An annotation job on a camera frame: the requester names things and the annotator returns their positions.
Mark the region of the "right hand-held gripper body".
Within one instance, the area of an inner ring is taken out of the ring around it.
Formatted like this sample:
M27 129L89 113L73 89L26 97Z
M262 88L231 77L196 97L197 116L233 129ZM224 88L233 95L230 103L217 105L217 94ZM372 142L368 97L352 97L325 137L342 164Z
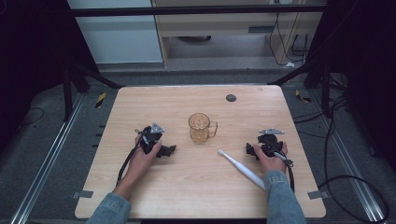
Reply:
M267 157L282 158L285 154L282 152L283 142L278 141L276 135L283 134L283 131L271 128L266 130L259 130L261 134L258 137L258 142L261 143L261 150Z

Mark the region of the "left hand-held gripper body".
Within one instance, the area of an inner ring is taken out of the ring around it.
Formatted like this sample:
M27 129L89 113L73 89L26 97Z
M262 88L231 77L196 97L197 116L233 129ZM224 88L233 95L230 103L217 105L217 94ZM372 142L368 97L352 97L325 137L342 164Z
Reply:
M165 129L156 122L147 126L142 131L138 131L140 138L140 146L146 154L149 154L153 146L161 139Z

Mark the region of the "person's right hand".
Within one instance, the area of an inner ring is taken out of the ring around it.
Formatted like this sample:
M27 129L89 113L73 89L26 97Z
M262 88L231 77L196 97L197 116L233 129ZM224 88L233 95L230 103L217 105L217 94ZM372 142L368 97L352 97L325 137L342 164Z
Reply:
M271 171L281 171L283 173L286 172L287 166L285 162L283 162L280 158L267 157L262 151L260 145L254 145L253 148L259 158L262 172L264 175L267 175Z

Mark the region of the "person's left hand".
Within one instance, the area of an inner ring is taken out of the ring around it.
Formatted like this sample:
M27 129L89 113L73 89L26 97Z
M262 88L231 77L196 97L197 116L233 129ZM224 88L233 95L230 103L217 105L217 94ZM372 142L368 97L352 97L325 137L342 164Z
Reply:
M146 154L141 146L137 147L134 155L130 159L128 170L124 177L124 180L127 181L128 185L135 185L137 181L145 174L153 160L156 158L161 146L162 141L157 140L149 154Z

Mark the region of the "white electric toothbrush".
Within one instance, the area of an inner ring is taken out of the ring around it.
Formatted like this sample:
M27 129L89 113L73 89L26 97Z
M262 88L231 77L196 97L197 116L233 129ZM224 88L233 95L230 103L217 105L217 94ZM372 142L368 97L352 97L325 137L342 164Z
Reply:
M250 169L248 169L243 163L235 160L231 156L229 156L224 150L219 149L218 153L226 158L231 164L234 165L234 167L239 170L243 175L245 175L249 180L251 180L255 185L257 185L260 189L263 191L266 191L266 188L264 186L263 180L261 177L256 175L254 172L252 172Z

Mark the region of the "amber glass mug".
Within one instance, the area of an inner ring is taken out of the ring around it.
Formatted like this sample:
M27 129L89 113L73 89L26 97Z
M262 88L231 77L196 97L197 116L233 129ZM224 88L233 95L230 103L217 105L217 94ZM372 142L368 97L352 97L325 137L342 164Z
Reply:
M203 144L217 134L218 123L204 113L195 113L189 117L190 138L195 144Z

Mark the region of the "black metal stand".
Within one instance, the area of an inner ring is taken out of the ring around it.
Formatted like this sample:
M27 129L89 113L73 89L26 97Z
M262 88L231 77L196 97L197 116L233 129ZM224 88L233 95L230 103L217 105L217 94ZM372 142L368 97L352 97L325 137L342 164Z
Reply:
M73 100L71 85L74 85L78 92L88 92L90 85L85 76L92 77L93 79L105 84L111 89L120 89L122 85L117 84L98 72L94 72L90 68L78 63L74 59L67 59L66 65L63 70L64 80L64 120L68 121L73 114Z
M269 82L269 85L281 86L287 81L299 76L300 74L306 74L304 80L304 86L308 89L315 88L317 85L321 86L321 109L324 114L329 117L330 112L330 66L321 59L309 59L292 72L287 75Z

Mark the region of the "white cabinet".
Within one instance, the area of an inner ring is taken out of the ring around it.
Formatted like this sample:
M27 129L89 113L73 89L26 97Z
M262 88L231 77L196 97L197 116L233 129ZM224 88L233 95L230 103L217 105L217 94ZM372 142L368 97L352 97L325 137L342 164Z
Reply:
M150 0L67 0L72 9L152 7ZM97 64L161 63L153 16L76 17Z

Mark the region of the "light wooden shelf unit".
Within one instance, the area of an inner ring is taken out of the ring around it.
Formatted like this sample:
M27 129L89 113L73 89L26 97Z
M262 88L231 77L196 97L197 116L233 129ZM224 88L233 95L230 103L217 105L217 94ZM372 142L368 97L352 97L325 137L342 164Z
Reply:
M315 5L327 0L150 0L154 7ZM320 12L159 15L159 37L265 34L277 63L290 61L293 40L314 35Z

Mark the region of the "black curtain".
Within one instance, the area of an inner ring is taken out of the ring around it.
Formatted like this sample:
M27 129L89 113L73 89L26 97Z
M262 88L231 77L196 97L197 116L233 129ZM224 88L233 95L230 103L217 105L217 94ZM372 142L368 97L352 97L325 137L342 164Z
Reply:
M50 31L77 63L98 70L77 21L46 13L68 8L67 0L0 0L0 157L33 98L63 82L64 60Z
M346 95L375 151L396 173L396 0L328 0L309 57L347 77Z

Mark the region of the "black horizontal crossbar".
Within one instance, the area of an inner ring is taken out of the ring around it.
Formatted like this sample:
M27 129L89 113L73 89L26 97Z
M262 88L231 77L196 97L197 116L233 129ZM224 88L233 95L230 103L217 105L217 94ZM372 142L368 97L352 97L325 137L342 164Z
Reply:
M192 7L125 7L68 9L66 14L75 17L151 16L193 14L238 14L278 12L322 12L326 4L316 5L258 5L258 6L192 6Z

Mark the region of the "grey metal table bracket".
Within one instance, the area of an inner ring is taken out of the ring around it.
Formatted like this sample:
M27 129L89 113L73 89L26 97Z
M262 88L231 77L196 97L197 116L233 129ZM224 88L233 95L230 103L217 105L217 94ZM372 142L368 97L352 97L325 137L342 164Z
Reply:
M330 194L326 190L324 190L324 191L320 191L320 190L310 191L307 193L307 195L310 200L327 199L330 197Z
M93 195L93 191L90 190L80 190L80 191L74 191L72 194L73 199L79 199L79 198L91 198Z

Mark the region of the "aluminium floor rail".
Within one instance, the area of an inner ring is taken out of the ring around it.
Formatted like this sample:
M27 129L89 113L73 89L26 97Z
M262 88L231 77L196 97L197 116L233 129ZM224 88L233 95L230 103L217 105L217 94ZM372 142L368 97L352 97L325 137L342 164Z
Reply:
M331 142L332 148L337 153L346 173L350 175L352 187L355 190L367 217L370 221L379 221L380 219L384 219L385 213L381 210L380 205L375 199L373 189L361 181L361 171L347 152L347 148L341 136L335 129L333 119L328 119L323 115L322 121L329 129L329 141Z
M69 118L63 122L60 131L57 133L51 147L49 148L49 152L47 153L46 158L43 160L40 169L35 176L33 183L23 197L23 200L21 201L18 209L9 221L9 224L26 223L35 206L38 196L40 195L42 189L45 186L45 183L47 182L52 167L57 161L58 156L63 149L64 142L67 139L67 136L69 135L75 123L75 120L81 109L81 105L84 102L85 96L85 93L77 94L76 101L72 105L72 112Z

